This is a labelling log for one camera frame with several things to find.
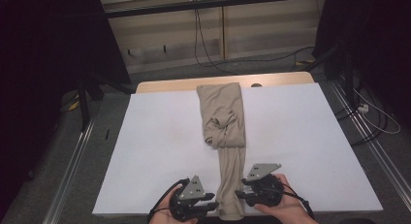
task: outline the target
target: gray floor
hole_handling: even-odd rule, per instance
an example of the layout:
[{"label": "gray floor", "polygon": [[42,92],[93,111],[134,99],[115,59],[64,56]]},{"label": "gray floor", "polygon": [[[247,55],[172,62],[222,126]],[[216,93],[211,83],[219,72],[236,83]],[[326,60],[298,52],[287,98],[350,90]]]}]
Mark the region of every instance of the gray floor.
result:
[{"label": "gray floor", "polygon": [[[255,56],[246,59],[270,59],[286,55]],[[297,60],[310,59],[309,50],[298,54]],[[186,78],[201,78],[215,76],[230,76],[232,73],[239,75],[262,74],[298,71],[301,67],[295,67],[293,56],[278,61],[242,61],[221,64],[218,69],[202,67],[199,65],[182,66],[158,70],[155,72],[142,72],[131,75],[134,83],[145,80],[172,80]],[[332,90],[332,85],[326,81],[323,72],[316,69],[312,73],[314,79],[320,83],[325,96],[334,112],[339,112],[344,107]],[[68,197],[65,200],[58,223],[145,223],[142,217],[128,218],[101,218],[91,214],[97,199],[101,183],[104,179],[107,166],[111,159],[116,137],[121,128],[121,123],[127,110],[129,96],[106,89],[106,96],[102,102],[90,102],[100,109],[95,118],[92,134],[88,144],[80,158],[77,174],[74,177]],[[351,118],[339,121],[348,141],[354,143],[362,138]],[[80,135],[80,112],[74,110],[61,114],[59,125],[55,131],[47,153],[35,170],[35,178],[23,184],[20,193],[9,209],[4,224],[7,223],[42,223],[47,214],[52,198],[64,175],[68,163],[73,155],[74,147]],[[403,129],[397,135],[382,134],[378,142],[384,147],[388,155],[393,159],[407,181],[411,181],[411,131]],[[390,130],[395,126],[390,123]],[[387,178],[380,164],[370,151],[367,144],[353,147],[360,163],[364,167],[366,175],[371,182],[382,206],[383,212],[368,213],[316,213],[320,223],[338,223],[347,217],[367,217],[376,223],[411,223],[411,212],[398,196],[393,184]],[[259,220],[259,223],[275,223],[273,220]]]}]

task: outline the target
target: beige sleeve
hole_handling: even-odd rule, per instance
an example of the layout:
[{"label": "beige sleeve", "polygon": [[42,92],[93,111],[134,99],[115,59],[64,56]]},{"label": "beige sleeve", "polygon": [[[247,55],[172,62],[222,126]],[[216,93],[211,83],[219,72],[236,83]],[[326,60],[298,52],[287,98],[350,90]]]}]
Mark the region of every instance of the beige sleeve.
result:
[{"label": "beige sleeve", "polygon": [[245,125],[239,83],[197,87],[205,141],[218,147],[221,183],[216,194],[222,220],[240,220],[244,211],[235,190],[242,189]]}]

